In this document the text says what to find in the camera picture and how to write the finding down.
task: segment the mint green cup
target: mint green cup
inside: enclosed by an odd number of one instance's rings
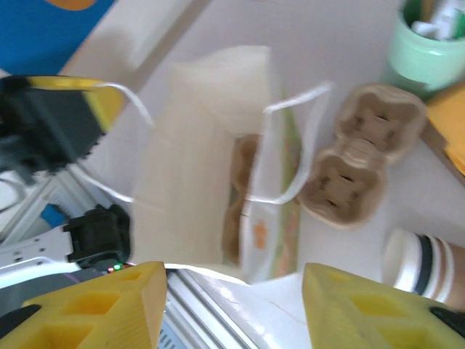
[[[423,100],[465,75],[465,39],[436,41],[415,34],[421,0],[409,0],[399,11],[388,62],[381,80]]]

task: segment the orange dot print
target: orange dot print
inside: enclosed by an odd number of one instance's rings
[[[82,11],[88,9],[95,4],[96,0],[45,0],[46,2],[59,7],[60,9],[67,9],[68,11]]]
[[[257,249],[264,249],[267,244],[268,229],[263,220],[254,226],[254,245]]]

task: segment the green container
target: green container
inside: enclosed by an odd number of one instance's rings
[[[399,11],[382,80],[422,99],[465,75],[465,39],[436,41],[415,34],[410,26],[421,15],[421,0],[409,0]]]

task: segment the white table surface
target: white table surface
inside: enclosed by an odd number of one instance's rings
[[[238,44],[273,48],[290,93],[329,79],[336,84],[318,147],[332,142],[333,116],[348,91],[377,81],[384,66],[400,0],[215,0],[148,78],[140,97],[153,115],[163,108],[169,65]],[[135,178],[136,134],[140,123],[129,108],[101,148],[110,184],[131,190]],[[384,239],[393,228],[431,233],[465,246],[465,188],[429,149],[418,145],[388,171],[387,193],[376,216],[354,231],[339,231],[303,214],[299,268],[306,262],[332,265],[379,280]],[[256,286],[205,280],[222,295],[224,309],[269,348],[310,348],[302,305],[302,276]]]

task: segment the bag handle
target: bag handle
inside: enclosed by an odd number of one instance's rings
[[[272,117],[272,114],[281,109],[289,108],[294,105],[299,105],[302,103],[307,103],[311,100],[318,98],[315,101],[315,105],[312,107],[312,112],[310,113],[309,119],[304,127],[304,132],[302,136],[302,154],[300,158],[300,165],[297,169],[296,175],[292,180],[291,184],[288,186],[287,190],[275,198],[264,197],[264,196],[254,196],[249,194],[248,200],[254,202],[262,202],[265,204],[275,204],[281,205],[289,202],[299,194],[300,190],[307,181],[307,178],[310,175],[310,170],[312,167],[313,155],[315,152],[315,135],[320,128],[321,120],[324,116],[324,111],[328,106],[329,97],[333,84],[329,81],[325,81],[320,84],[318,87],[301,93],[295,97],[289,98],[278,102],[273,105],[269,105],[265,108],[264,114],[267,117]]]

